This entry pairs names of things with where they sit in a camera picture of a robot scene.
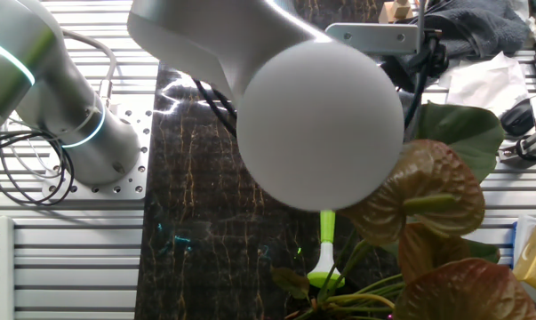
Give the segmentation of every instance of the dark marble surface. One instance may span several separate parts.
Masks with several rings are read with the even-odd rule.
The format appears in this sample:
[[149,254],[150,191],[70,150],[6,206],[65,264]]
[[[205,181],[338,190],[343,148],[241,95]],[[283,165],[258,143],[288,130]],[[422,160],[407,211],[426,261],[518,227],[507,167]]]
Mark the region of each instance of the dark marble surface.
[[[335,10],[332,3],[297,5],[304,15],[314,4]],[[345,4],[347,16],[366,14],[354,11],[358,1],[336,3]],[[135,318],[283,319],[291,301],[273,284],[270,266],[302,275],[315,266],[319,216],[263,192],[191,79],[163,64],[151,143]],[[348,220],[337,218],[336,253],[351,230]],[[358,265],[345,290],[396,273],[395,259],[377,250]]]

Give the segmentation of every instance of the anthurium plant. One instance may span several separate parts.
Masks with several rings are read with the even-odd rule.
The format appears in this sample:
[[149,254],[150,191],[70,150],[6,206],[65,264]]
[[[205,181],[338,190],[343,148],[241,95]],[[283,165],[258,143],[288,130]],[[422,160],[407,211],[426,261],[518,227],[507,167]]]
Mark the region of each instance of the anthurium plant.
[[[306,277],[272,268],[276,284],[308,302],[286,319],[536,320],[530,297],[509,267],[497,264],[499,249],[462,238],[484,219],[480,182],[494,170],[504,139],[499,119],[480,108],[429,103],[418,121],[384,183],[337,211],[363,238],[340,280],[375,246],[396,255],[401,275],[335,295],[340,280],[330,285],[329,274],[309,296]],[[355,239],[353,233],[348,241]]]

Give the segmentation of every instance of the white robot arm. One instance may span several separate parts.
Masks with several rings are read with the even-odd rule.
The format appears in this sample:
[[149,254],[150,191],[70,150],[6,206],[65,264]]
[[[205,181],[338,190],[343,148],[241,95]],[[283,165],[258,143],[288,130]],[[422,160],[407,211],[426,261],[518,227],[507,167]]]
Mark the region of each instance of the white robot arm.
[[289,1],[135,0],[128,27],[158,59],[234,101],[244,163],[277,200],[344,208],[394,167],[404,134],[394,85]]
[[122,178],[139,157],[135,131],[108,112],[38,0],[0,0],[0,125],[15,109],[60,139],[86,185]]

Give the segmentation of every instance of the metal bracket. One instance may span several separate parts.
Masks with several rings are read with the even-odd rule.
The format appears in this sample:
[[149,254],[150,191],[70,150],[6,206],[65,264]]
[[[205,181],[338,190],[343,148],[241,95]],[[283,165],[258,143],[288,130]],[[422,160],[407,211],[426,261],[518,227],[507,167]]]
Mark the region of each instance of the metal bracket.
[[418,26],[375,23],[333,23],[325,33],[358,51],[377,55],[418,52]]
[[[105,186],[86,186],[79,181],[74,182],[75,188],[68,194],[67,200],[140,200],[145,198],[147,187],[147,173],[149,161],[149,145],[151,142],[151,125],[153,120],[153,106],[140,108],[140,106],[114,105],[110,106],[116,115],[133,126],[140,142],[140,157],[133,169],[122,179]],[[51,151],[48,163],[51,168],[60,164],[60,160],[54,151]],[[60,180],[44,180],[43,194],[51,194],[52,186],[56,186]],[[60,190],[66,190],[69,181],[66,180]],[[61,191],[52,200],[60,199],[64,193]]]

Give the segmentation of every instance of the black computer mouse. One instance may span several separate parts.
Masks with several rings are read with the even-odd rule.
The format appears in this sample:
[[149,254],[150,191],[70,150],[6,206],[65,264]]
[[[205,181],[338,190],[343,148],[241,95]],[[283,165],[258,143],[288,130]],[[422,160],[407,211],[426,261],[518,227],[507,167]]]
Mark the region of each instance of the black computer mouse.
[[520,101],[509,111],[500,116],[502,128],[510,135],[522,136],[534,127],[531,100]]

